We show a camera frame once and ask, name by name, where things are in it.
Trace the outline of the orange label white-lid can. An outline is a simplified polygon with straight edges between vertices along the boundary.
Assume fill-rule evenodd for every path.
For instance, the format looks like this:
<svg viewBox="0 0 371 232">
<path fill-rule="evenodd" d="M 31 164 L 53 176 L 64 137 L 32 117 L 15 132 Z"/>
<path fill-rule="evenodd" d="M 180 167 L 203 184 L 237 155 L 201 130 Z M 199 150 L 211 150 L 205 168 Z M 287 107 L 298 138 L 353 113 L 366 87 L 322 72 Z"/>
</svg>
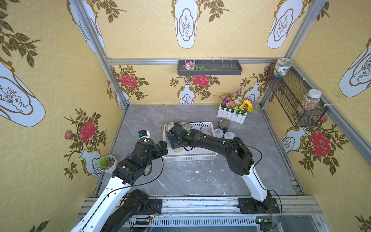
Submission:
<svg viewBox="0 0 371 232">
<path fill-rule="evenodd" d="M 235 133 L 231 132 L 231 131 L 227 131 L 224 133 L 224 138 L 225 139 L 234 139 L 235 138 Z"/>
</svg>

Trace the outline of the white perforated plastic basket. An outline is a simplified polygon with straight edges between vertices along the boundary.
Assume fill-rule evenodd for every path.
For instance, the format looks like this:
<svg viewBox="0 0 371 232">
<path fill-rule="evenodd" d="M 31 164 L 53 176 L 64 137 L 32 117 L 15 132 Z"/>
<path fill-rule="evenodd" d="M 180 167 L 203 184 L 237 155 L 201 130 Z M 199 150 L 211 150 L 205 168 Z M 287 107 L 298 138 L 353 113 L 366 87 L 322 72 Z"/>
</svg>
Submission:
<svg viewBox="0 0 371 232">
<path fill-rule="evenodd" d="M 214 127 L 212 122 L 190 122 L 191 126 L 201 126 L 200 131 L 209 131 L 213 136 Z M 163 126 L 163 141 L 167 143 L 168 154 L 163 156 L 166 162 L 175 161 L 192 161 L 192 160 L 213 160 L 217 156 L 217 152 L 207 150 L 204 148 L 190 148 L 186 147 L 180 153 L 175 153 L 170 146 L 170 142 L 167 138 L 166 127 L 167 124 Z"/>
</svg>

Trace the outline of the dark tomato tin can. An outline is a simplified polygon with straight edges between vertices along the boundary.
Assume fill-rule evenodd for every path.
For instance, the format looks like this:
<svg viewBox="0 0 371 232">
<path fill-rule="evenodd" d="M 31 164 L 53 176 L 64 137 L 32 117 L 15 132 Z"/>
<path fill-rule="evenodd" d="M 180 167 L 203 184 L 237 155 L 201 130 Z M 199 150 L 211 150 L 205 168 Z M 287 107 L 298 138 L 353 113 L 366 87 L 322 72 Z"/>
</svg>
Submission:
<svg viewBox="0 0 371 232">
<path fill-rule="evenodd" d="M 217 128 L 222 130 L 224 133 L 228 131 L 229 129 L 229 126 L 230 126 L 230 121 L 227 120 L 227 119 L 220 119 L 218 121 L 218 125 L 217 125 Z"/>
</svg>

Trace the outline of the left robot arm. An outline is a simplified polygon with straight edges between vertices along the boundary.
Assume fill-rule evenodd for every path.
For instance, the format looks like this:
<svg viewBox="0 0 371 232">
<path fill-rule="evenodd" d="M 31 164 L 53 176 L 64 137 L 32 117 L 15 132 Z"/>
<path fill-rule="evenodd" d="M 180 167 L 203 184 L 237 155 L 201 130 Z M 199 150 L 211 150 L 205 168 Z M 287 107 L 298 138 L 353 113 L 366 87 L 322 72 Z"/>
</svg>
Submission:
<svg viewBox="0 0 371 232">
<path fill-rule="evenodd" d="M 133 215 L 146 211 L 149 196 L 139 189 L 130 193 L 118 210 L 115 207 L 152 161 L 167 154 L 165 141 L 156 144 L 150 138 L 140 138 L 131 156 L 118 163 L 101 196 L 72 231 L 117 232 Z"/>
</svg>

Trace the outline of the yellow label white-lid can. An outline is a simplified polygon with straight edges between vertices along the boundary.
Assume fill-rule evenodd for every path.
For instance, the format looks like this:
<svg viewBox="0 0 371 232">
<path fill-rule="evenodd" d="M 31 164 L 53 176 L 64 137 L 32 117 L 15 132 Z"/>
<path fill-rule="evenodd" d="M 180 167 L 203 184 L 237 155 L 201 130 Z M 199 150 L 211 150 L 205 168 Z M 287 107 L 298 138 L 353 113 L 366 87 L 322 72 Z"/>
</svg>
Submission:
<svg viewBox="0 0 371 232">
<path fill-rule="evenodd" d="M 173 151 L 174 151 L 175 153 L 180 153 L 180 152 L 183 151 L 183 148 L 176 148 L 176 149 L 173 149 Z"/>
</svg>

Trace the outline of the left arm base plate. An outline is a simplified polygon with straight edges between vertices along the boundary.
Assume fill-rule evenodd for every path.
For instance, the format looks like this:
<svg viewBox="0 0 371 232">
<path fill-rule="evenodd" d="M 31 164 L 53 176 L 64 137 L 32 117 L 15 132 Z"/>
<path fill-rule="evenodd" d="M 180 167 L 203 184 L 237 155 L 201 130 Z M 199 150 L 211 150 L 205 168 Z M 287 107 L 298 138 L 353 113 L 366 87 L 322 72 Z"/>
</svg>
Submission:
<svg viewBox="0 0 371 232">
<path fill-rule="evenodd" d="M 150 198 L 145 214 L 161 214 L 162 212 L 162 199 Z"/>
</svg>

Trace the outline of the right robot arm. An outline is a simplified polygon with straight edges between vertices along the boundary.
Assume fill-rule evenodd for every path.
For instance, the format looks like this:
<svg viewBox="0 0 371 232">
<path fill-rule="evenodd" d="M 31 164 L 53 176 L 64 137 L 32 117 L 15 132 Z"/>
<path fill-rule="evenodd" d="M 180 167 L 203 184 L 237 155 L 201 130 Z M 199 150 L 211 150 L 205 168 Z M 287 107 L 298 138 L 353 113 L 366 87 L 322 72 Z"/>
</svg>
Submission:
<svg viewBox="0 0 371 232">
<path fill-rule="evenodd" d="M 269 207 L 271 192 L 261 182 L 255 170 L 252 152 L 239 137 L 232 140 L 217 138 L 199 130 L 186 130 L 179 123 L 174 124 L 170 134 L 184 148 L 204 148 L 225 156 L 230 170 L 243 178 L 256 204 Z"/>
</svg>

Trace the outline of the pink label white-lid can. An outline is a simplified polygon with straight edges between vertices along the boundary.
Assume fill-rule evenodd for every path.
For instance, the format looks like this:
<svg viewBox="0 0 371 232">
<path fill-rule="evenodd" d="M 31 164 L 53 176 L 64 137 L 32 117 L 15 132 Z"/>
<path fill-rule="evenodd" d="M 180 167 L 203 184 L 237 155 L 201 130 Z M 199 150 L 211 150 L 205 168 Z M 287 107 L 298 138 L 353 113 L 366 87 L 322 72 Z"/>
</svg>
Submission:
<svg viewBox="0 0 371 232">
<path fill-rule="evenodd" d="M 207 131 L 207 130 L 203 130 L 202 133 L 205 134 L 205 135 L 212 136 L 212 134 L 209 131 Z"/>
</svg>

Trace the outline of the green label white-lid can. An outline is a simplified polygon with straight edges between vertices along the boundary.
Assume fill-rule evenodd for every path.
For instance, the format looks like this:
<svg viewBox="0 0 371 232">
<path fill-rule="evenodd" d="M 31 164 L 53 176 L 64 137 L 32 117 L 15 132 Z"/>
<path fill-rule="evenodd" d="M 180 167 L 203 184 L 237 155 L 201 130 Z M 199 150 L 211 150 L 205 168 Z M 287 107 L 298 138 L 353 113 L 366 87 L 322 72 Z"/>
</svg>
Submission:
<svg viewBox="0 0 371 232">
<path fill-rule="evenodd" d="M 224 138 L 224 132 L 220 129 L 215 129 L 213 131 L 213 135 L 214 137 L 217 137 L 217 138 Z"/>
</svg>

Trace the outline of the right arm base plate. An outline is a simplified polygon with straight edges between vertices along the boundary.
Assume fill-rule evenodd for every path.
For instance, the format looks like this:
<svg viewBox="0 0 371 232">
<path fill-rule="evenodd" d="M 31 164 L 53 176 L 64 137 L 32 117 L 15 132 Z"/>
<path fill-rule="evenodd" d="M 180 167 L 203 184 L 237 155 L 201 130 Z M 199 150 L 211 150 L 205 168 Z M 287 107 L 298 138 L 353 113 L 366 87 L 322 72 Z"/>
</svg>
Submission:
<svg viewBox="0 0 371 232">
<path fill-rule="evenodd" d="M 237 207 L 241 214 L 279 214 L 280 205 L 275 198 L 259 202 L 253 198 L 239 198 Z"/>
</svg>

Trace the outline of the blue tin can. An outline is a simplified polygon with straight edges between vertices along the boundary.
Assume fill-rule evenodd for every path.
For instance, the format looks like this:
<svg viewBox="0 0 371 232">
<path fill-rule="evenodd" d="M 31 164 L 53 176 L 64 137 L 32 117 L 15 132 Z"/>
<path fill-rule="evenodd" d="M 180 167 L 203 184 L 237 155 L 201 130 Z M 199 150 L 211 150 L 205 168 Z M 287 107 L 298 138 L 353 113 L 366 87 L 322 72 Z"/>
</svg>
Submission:
<svg viewBox="0 0 371 232">
<path fill-rule="evenodd" d="M 166 127 L 165 127 L 166 131 L 167 131 L 167 132 L 170 132 L 170 130 L 173 128 L 173 126 L 174 126 L 174 123 L 173 123 L 173 122 L 168 123 L 168 124 L 166 125 Z"/>
<path fill-rule="evenodd" d="M 192 126 L 189 122 L 181 122 L 180 126 L 186 131 L 190 131 L 192 129 Z"/>
</svg>

